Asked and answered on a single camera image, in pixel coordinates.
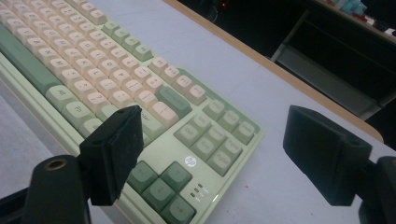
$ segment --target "screw hole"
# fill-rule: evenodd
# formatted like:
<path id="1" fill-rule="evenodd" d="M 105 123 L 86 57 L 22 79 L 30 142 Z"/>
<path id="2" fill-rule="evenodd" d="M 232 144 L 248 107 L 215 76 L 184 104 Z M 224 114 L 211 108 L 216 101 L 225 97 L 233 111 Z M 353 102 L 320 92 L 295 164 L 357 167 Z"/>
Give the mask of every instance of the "screw hole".
<path id="1" fill-rule="evenodd" d="M 62 167 L 66 166 L 66 164 L 67 164 L 67 160 L 58 159 L 58 160 L 48 162 L 46 164 L 46 166 L 44 167 L 44 169 L 46 169 L 47 171 L 59 170 Z"/>

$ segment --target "desk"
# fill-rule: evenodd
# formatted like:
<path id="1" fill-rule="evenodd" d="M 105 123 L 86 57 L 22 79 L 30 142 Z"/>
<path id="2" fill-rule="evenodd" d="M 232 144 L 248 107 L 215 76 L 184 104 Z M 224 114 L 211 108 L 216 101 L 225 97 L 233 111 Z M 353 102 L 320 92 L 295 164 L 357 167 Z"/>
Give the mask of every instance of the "desk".
<path id="1" fill-rule="evenodd" d="M 351 207 L 329 206 L 284 152 L 283 133 L 289 106 L 301 105 L 370 143 L 371 160 L 396 156 L 374 129 L 176 1 L 167 1 L 171 7 L 160 0 L 92 2 L 170 63 L 188 68 L 243 108 L 265 129 L 259 148 L 207 223 L 359 223 L 361 200 L 357 198 Z M 0 197 L 4 197 L 27 187 L 35 163 L 62 149 L 3 84 L 0 90 Z M 94 223 L 110 222 L 100 211 L 92 216 Z"/>

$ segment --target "spacebar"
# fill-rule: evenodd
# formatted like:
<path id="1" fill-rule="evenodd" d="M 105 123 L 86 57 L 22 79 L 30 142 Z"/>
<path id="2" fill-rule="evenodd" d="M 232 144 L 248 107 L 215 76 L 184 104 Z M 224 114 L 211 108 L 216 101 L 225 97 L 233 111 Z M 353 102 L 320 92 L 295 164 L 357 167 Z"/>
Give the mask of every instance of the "spacebar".
<path id="1" fill-rule="evenodd" d="M 62 83 L 9 30 L 0 24 L 0 51 L 43 95 Z"/>

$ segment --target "keyboard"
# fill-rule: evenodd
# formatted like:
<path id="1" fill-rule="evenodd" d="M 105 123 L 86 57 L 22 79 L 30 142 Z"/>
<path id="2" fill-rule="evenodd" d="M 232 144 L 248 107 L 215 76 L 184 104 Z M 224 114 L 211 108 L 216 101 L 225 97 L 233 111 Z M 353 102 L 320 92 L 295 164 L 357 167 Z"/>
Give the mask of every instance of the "keyboard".
<path id="1" fill-rule="evenodd" d="M 133 222 L 204 223 L 264 138 L 87 0 L 4 0 L 0 19 L 0 78 L 68 153 L 118 109 L 142 108 L 144 150 L 117 201 Z"/>

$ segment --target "green keycap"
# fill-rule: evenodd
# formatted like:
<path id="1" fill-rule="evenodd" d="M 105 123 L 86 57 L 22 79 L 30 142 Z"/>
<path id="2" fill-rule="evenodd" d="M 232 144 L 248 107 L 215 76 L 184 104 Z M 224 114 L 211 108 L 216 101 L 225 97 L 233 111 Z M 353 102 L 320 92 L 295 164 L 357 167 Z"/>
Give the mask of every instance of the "green keycap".
<path id="1" fill-rule="evenodd" d="M 162 179 L 158 178 L 143 192 L 142 197 L 159 213 L 175 195 L 175 192 Z"/>
<path id="2" fill-rule="evenodd" d="M 144 162 L 139 162 L 128 176 L 128 184 L 141 194 L 158 176 Z"/>
<path id="3" fill-rule="evenodd" d="M 145 62 L 148 59 L 151 59 L 152 56 L 152 52 L 151 49 L 149 48 L 149 46 L 147 45 L 139 45 L 137 46 L 133 51 L 132 54 L 136 57 L 137 60 L 139 60 L 140 62 Z"/>
<path id="4" fill-rule="evenodd" d="M 114 32 L 113 36 L 111 36 L 111 38 L 113 38 L 117 43 L 122 44 L 123 41 L 129 36 L 128 31 L 126 31 L 125 29 L 118 29 Z"/>
<path id="5" fill-rule="evenodd" d="M 233 161 L 235 161 L 236 158 L 238 158 L 238 156 L 242 153 L 240 143 L 237 140 L 231 138 L 225 140 L 219 147 L 219 150 L 227 154 Z"/>
<path id="6" fill-rule="evenodd" d="M 102 31 L 108 36 L 113 36 L 114 32 L 118 29 L 120 29 L 120 27 L 114 21 L 108 21 L 102 27 Z"/>
<path id="7" fill-rule="evenodd" d="M 190 124 L 186 124 L 175 133 L 175 137 L 186 147 L 191 147 L 192 144 L 200 137 L 198 131 Z"/>
<path id="8" fill-rule="evenodd" d="M 65 105 L 78 101 L 78 98 L 73 92 L 63 85 L 49 88 L 46 93 L 46 98 L 58 111 L 62 111 Z"/>
<path id="9" fill-rule="evenodd" d="M 93 133 L 103 122 L 99 119 L 89 119 L 85 121 L 81 126 L 79 126 L 78 132 L 84 138 L 87 138 L 91 133 Z"/>
<path id="10" fill-rule="evenodd" d="M 170 87 L 163 87 L 155 96 L 157 96 L 158 101 L 162 101 L 171 107 L 180 119 L 192 111 L 190 103 Z"/>
<path id="11" fill-rule="evenodd" d="M 213 126 L 204 134 L 204 137 L 209 139 L 215 145 L 215 148 L 218 148 L 225 140 L 226 132 L 218 126 Z"/>
<path id="12" fill-rule="evenodd" d="M 221 125 L 229 133 L 232 132 L 236 125 L 239 123 L 239 115 L 234 111 L 229 110 L 218 120 L 218 124 Z"/>
<path id="13" fill-rule="evenodd" d="M 190 223 L 194 215 L 195 210 L 178 195 L 161 212 L 163 219 L 173 224 Z"/>
<path id="14" fill-rule="evenodd" d="M 142 128 L 151 141 L 166 131 L 165 127 L 155 119 L 146 109 L 142 108 Z"/>
<path id="15" fill-rule="evenodd" d="M 180 164 L 174 162 L 161 174 L 161 179 L 165 181 L 172 190 L 180 192 L 181 189 L 192 179 L 192 175 Z"/>
<path id="16" fill-rule="evenodd" d="M 233 136 L 235 136 L 243 144 L 247 145 L 254 136 L 255 129 L 253 125 L 247 121 L 243 121 L 239 126 L 233 130 Z"/>
<path id="17" fill-rule="evenodd" d="M 102 107 L 102 109 L 100 109 L 97 113 L 96 116 L 103 122 L 105 122 L 105 120 L 107 120 L 108 118 L 110 118 L 110 116 L 112 114 L 114 114 L 114 112 L 116 112 L 117 110 L 119 110 L 116 106 L 114 105 L 105 105 L 104 107 Z"/>
<path id="18" fill-rule="evenodd" d="M 189 124 L 194 126 L 194 128 L 196 128 L 199 133 L 206 132 L 212 126 L 210 123 L 210 118 L 203 113 L 197 114 L 192 120 L 189 121 Z"/>
<path id="19" fill-rule="evenodd" d="M 136 37 L 130 35 L 124 39 L 122 42 L 122 47 L 125 48 L 128 52 L 132 53 L 134 49 L 140 45 L 140 40 Z"/>
<path id="20" fill-rule="evenodd" d="M 0 51 L 43 95 L 62 83 L 9 30 L 0 24 Z"/>
<path id="21" fill-rule="evenodd" d="M 209 139 L 202 137 L 190 148 L 190 150 L 201 158 L 201 160 L 207 161 L 216 148 Z"/>
<path id="22" fill-rule="evenodd" d="M 91 110 L 82 102 L 72 102 L 64 107 L 62 115 L 78 130 L 79 126 L 89 119 L 94 119 L 96 116 Z"/>
<path id="23" fill-rule="evenodd" d="M 204 112 L 213 120 L 218 120 L 224 114 L 224 103 L 214 100 L 204 108 Z"/>
<path id="24" fill-rule="evenodd" d="M 151 142 L 152 140 L 149 138 L 149 136 L 146 133 L 143 133 L 143 147 L 148 146 Z"/>
<path id="25" fill-rule="evenodd" d="M 221 150 L 217 150 L 206 162 L 219 175 L 225 176 L 228 169 L 233 165 L 233 160 Z"/>

